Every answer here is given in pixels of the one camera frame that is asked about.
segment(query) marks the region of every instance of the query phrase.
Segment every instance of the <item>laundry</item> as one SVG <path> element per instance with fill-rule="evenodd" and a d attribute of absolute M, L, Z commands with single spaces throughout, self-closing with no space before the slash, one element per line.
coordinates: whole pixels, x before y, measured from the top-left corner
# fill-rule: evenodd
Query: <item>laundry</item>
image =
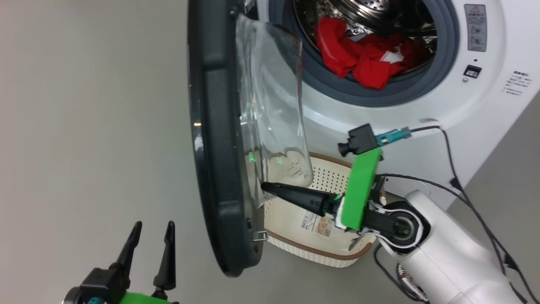
<path fill-rule="evenodd" d="M 322 16 L 315 29 L 325 65 L 339 78 L 352 71 L 364 87 L 382 90 L 390 78 L 420 64 L 427 50 L 412 39 L 367 35 L 358 41 L 345 36 L 347 23 Z"/>

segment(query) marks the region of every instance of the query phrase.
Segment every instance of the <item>front-load washing machine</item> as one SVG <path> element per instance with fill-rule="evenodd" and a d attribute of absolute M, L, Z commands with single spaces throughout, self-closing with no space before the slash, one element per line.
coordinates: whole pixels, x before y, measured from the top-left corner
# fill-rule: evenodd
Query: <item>front-load washing machine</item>
<path fill-rule="evenodd" d="M 399 2 L 418 5 L 420 1 Z M 540 28 L 536 16 L 540 3 L 534 0 L 519 5 L 502 0 L 424 0 L 424 14 L 431 24 L 426 36 L 435 40 L 430 47 L 435 44 L 436 51 L 417 69 L 393 77 L 381 91 L 365 89 L 352 77 L 339 79 L 328 70 L 313 42 L 313 23 L 321 14 L 354 17 L 395 1 L 246 3 L 256 4 L 260 20 L 280 24 L 302 39 L 304 124 L 308 148 L 316 153 L 341 157 L 336 144 L 347 138 L 347 131 L 365 123 L 376 133 L 438 124 L 448 132 L 457 174 L 465 185 L 540 88 L 539 42 L 530 36 Z M 447 186 L 452 177 L 438 130 L 384 147 L 379 171 Z M 399 195 L 422 189 L 443 208 L 454 200 L 416 181 L 390 179 L 386 187 Z"/>

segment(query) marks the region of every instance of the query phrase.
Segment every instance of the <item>cable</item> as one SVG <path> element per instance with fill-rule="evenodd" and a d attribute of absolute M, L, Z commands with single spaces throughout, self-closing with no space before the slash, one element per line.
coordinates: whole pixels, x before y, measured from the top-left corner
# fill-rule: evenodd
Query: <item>cable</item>
<path fill-rule="evenodd" d="M 413 294 L 416 295 L 423 302 L 429 303 L 429 300 L 425 292 L 422 290 L 422 288 L 420 288 L 420 286 L 415 284 L 413 278 L 407 273 L 405 268 L 401 266 L 401 264 L 399 263 L 396 265 L 396 277 L 401 286 L 409 289 L 409 291 L 413 292 Z"/>
<path fill-rule="evenodd" d="M 396 279 L 392 277 L 392 275 L 386 270 L 386 268 L 381 264 L 379 261 L 379 258 L 377 257 L 377 253 L 379 253 L 379 250 L 381 249 L 382 245 L 378 244 L 377 247 L 375 247 L 375 250 L 373 251 L 373 259 L 375 260 L 375 263 L 377 266 L 384 272 L 386 277 L 394 283 L 394 285 L 401 290 L 409 299 L 416 301 L 416 302 L 423 302 L 429 304 L 429 302 L 422 301 L 420 298 L 417 298 L 415 295 L 411 294 L 411 292 L 404 288 Z"/>
<path fill-rule="evenodd" d="M 504 275 L 506 275 L 506 271 L 505 271 L 505 268 L 504 268 L 504 263 L 503 263 L 503 260 L 502 260 L 502 257 L 501 257 L 501 253 L 500 251 L 498 250 L 498 247 L 497 245 L 501 248 L 501 250 L 504 252 L 504 254 L 509 257 L 510 259 L 512 259 L 512 261 L 514 261 L 514 258 L 510 255 L 510 253 L 506 250 L 506 248 L 501 244 L 501 242 L 499 241 L 499 239 L 493 234 L 493 232 L 491 231 L 491 229 L 489 229 L 488 225 L 484 222 L 484 219 L 482 218 L 482 216 L 480 215 L 480 213 L 476 210 L 476 208 L 474 207 L 473 203 L 471 202 L 469 196 L 465 193 L 465 190 L 463 189 L 463 187 L 461 186 L 461 183 L 459 181 L 459 178 L 457 177 L 457 172 L 456 172 L 456 168 L 454 166 L 454 159 L 452 157 L 452 152 L 451 152 L 451 149 L 450 149 L 450 140 L 448 139 L 448 134 L 446 133 L 446 131 L 444 129 L 442 129 L 440 126 L 438 125 L 430 125 L 428 127 L 422 127 L 422 128 L 416 128 L 416 129 L 412 129 L 411 130 L 411 133 L 414 133 L 414 132 L 419 132 L 419 131 L 424 131 L 424 130 L 429 130 L 429 129 L 438 129 L 442 132 L 442 134 L 444 135 L 444 139 L 445 139 L 445 142 L 446 142 L 446 148 L 447 148 L 447 152 L 448 152 L 448 159 L 450 161 L 450 168 L 452 170 L 452 174 L 454 176 L 454 180 L 456 182 L 456 185 L 453 185 L 455 188 L 458 188 L 461 193 L 463 194 L 463 197 L 461 195 L 459 195 L 458 193 L 452 191 L 451 189 L 443 186 L 443 185 L 440 185 L 438 183 L 435 183 L 435 182 L 432 182 L 432 181 L 428 181 L 428 180 L 425 180 L 425 179 L 420 179 L 418 177 L 413 177 L 413 176 L 408 176 L 408 175 L 401 175 L 401 174 L 378 174 L 378 176 L 388 176 L 388 177 L 398 177 L 398 178 L 403 178 L 403 179 L 410 179 L 410 180 L 417 180 L 417 181 L 421 181 L 421 182 L 424 182 L 424 183 L 428 183 L 428 184 L 431 184 L 431 185 L 434 185 L 438 188 L 441 188 L 449 193 L 451 193 L 452 195 L 454 195 L 455 197 L 457 197 L 459 200 L 461 200 L 463 203 L 465 203 L 465 205 L 467 207 L 469 207 L 472 212 L 475 214 L 475 216 L 478 218 L 478 220 L 480 221 L 480 224 L 482 225 L 482 227 L 484 228 L 486 234 L 488 235 L 489 239 L 490 239 L 490 242 L 491 244 L 493 245 L 494 247 L 494 250 L 495 250 L 495 254 L 497 256 L 497 259 L 499 261 L 499 265 L 501 266 L 501 271 Z M 525 278 L 525 275 L 523 274 L 523 272 L 520 270 L 519 266 L 514 262 L 515 264 L 515 271 L 519 274 L 519 277 L 520 279 L 522 280 L 523 284 L 525 285 L 525 289 L 527 290 L 527 292 L 529 293 L 529 296 L 532 298 L 532 300 L 534 301 L 534 303 L 537 303 L 537 304 L 540 304 L 540 301 L 536 298 L 536 296 L 534 295 L 534 293 L 532 292 L 530 286 L 529 286 L 529 283 L 527 282 L 527 279 Z M 513 287 L 512 283 L 510 283 L 510 286 L 512 287 L 512 289 L 516 292 L 517 296 L 520 297 L 520 299 L 523 299 L 523 297 L 515 290 L 515 288 Z"/>
<path fill-rule="evenodd" d="M 446 131 L 443 128 L 441 128 L 439 125 L 429 125 L 427 127 L 421 127 L 421 128 L 412 129 L 410 132 L 414 133 L 414 132 L 425 131 L 425 130 L 430 130 L 430 129 L 438 129 L 444 135 L 444 141 L 446 142 L 446 150 L 447 150 L 447 153 L 448 153 L 448 160 L 450 161 L 450 169 L 452 170 L 452 175 L 454 176 L 454 179 L 455 179 L 456 184 L 457 184 L 457 185 L 453 185 L 453 186 L 454 186 L 454 188 L 457 188 L 458 190 L 461 191 L 461 193 L 463 194 L 463 197 L 467 200 L 467 201 L 463 201 L 463 200 L 462 201 L 470 209 L 473 210 L 472 212 L 480 220 L 480 224 L 482 224 L 482 228 L 484 228 L 484 231 L 488 235 L 489 241 L 491 242 L 491 245 L 493 246 L 493 249 L 495 251 L 495 256 L 497 257 L 497 261 L 499 263 L 499 267 L 501 268 L 502 273 L 504 275 L 506 275 L 506 269 L 504 268 L 504 262 L 503 262 L 503 258 L 501 256 L 501 252 L 497 248 L 497 244 L 495 243 L 495 241 L 493 239 L 495 236 L 493 235 L 493 233 L 491 233 L 491 230 L 489 229 L 489 227 L 486 225 L 486 223 L 484 222 L 484 220 L 482 219 L 480 214 L 476 211 L 476 208 L 471 203 L 469 197 L 465 193 L 465 189 L 463 189 L 463 187 L 461 186 L 460 180 L 457 177 L 456 167 L 454 166 L 454 158 L 452 157 L 452 151 L 450 149 L 450 139 L 448 138 L 448 134 L 446 133 Z"/>

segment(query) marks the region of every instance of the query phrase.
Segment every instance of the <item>washing machine door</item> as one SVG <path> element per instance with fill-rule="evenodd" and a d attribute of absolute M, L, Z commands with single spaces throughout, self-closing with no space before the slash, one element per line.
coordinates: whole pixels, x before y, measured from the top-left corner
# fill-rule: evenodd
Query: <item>washing machine door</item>
<path fill-rule="evenodd" d="M 300 40 L 245 13 L 237 0 L 193 0 L 188 12 L 199 192 L 215 257 L 229 276 L 261 258 L 263 206 L 272 198 L 261 182 L 308 187 L 313 178 L 300 105 Z"/>
<path fill-rule="evenodd" d="M 191 123 L 199 193 L 215 257 L 228 276 L 259 263 L 263 208 L 253 208 L 240 130 L 235 0 L 193 0 L 188 12 Z"/>

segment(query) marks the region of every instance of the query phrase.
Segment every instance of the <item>stainless steel drum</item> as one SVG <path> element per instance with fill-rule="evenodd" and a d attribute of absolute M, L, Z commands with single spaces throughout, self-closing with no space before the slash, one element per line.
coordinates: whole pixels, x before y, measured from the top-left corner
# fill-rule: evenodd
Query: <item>stainless steel drum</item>
<path fill-rule="evenodd" d="M 293 4 L 300 28 L 316 49 L 315 28 L 321 16 L 328 16 L 347 22 L 347 36 L 398 32 L 428 50 L 424 62 L 398 75 L 429 64 L 437 52 L 435 24 L 422 0 L 294 0 Z"/>

